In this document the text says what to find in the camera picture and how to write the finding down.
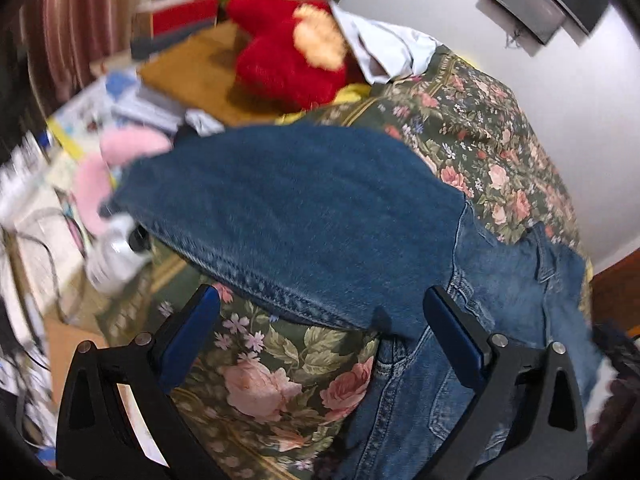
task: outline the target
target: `curtain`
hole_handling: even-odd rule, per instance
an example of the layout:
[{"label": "curtain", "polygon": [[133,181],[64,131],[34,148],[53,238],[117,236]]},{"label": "curtain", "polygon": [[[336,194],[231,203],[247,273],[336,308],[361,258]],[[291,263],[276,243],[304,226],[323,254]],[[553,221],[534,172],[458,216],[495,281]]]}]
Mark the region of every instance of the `curtain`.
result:
[{"label": "curtain", "polygon": [[129,47],[135,7],[150,0],[27,0],[20,35],[44,116],[93,81],[89,63]]}]

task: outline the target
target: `bottle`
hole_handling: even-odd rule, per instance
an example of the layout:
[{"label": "bottle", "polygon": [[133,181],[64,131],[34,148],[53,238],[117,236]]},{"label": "bottle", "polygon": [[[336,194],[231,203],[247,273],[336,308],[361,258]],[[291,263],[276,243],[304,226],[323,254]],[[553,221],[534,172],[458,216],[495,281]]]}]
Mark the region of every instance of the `bottle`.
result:
[{"label": "bottle", "polygon": [[86,275],[95,290],[115,296],[151,257],[151,240],[146,230],[131,216],[117,214],[87,257]]}]

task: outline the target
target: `white wall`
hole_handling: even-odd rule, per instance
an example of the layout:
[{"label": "white wall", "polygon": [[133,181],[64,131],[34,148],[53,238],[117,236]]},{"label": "white wall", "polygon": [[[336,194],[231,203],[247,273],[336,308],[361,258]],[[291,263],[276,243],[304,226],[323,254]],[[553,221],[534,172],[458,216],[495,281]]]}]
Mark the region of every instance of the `white wall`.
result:
[{"label": "white wall", "polygon": [[610,8],[578,46],[565,30],[531,57],[506,50],[479,0],[343,0],[438,38],[510,86],[574,200],[596,271],[640,246],[640,48]]}]

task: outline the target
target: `bolt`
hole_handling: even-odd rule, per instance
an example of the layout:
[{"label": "bolt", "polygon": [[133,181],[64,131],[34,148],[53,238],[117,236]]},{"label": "bolt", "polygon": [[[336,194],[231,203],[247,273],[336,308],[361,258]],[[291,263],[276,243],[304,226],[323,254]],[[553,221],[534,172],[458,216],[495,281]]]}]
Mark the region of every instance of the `bolt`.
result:
[{"label": "bolt", "polygon": [[151,343],[151,334],[149,332],[140,332],[136,336],[136,345],[146,346]]},{"label": "bolt", "polygon": [[505,346],[507,346],[509,344],[509,340],[503,336],[502,334],[494,334],[491,336],[491,342],[496,345],[499,346],[500,348],[504,348]]},{"label": "bolt", "polygon": [[89,350],[91,350],[91,341],[82,341],[79,345],[78,345],[78,351],[81,354],[86,354]]},{"label": "bolt", "polygon": [[564,354],[566,352],[566,347],[559,341],[555,341],[552,345],[551,348],[554,349],[554,352],[557,354]]}]

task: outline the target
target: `pink plush object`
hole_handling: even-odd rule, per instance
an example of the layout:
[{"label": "pink plush object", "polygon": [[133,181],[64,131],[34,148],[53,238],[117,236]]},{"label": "pink plush object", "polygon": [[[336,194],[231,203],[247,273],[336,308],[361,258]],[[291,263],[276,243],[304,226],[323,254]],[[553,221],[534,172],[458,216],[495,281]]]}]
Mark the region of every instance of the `pink plush object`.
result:
[{"label": "pink plush object", "polygon": [[125,166],[141,156],[170,152],[172,147],[165,134],[144,126],[107,130],[100,135],[100,152],[109,166]]},{"label": "pink plush object", "polygon": [[84,227],[94,236],[100,236],[107,222],[98,215],[100,204],[111,194],[111,174],[99,153],[86,156],[78,166],[73,195]]}]

